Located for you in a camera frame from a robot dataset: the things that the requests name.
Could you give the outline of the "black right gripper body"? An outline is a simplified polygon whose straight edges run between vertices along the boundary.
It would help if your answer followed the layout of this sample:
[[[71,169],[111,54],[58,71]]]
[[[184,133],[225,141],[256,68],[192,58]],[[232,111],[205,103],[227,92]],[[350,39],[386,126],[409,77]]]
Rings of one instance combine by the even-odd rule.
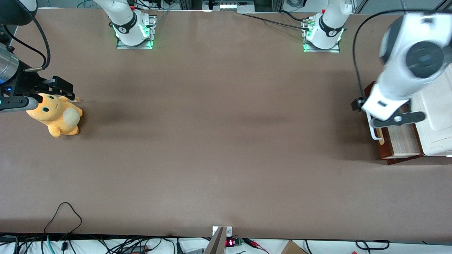
[[[40,77],[37,72],[24,72],[25,67],[29,66],[19,60],[16,74],[2,84],[2,97],[26,96],[42,103],[43,96],[39,93],[55,95],[55,92],[44,84],[44,78]]]

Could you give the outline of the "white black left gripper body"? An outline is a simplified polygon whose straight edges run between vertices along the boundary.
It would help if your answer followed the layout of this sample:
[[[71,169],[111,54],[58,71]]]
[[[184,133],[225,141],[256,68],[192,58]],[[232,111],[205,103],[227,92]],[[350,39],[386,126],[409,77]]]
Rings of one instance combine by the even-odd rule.
[[[412,97],[409,83],[372,83],[362,110],[375,119],[386,121]]]

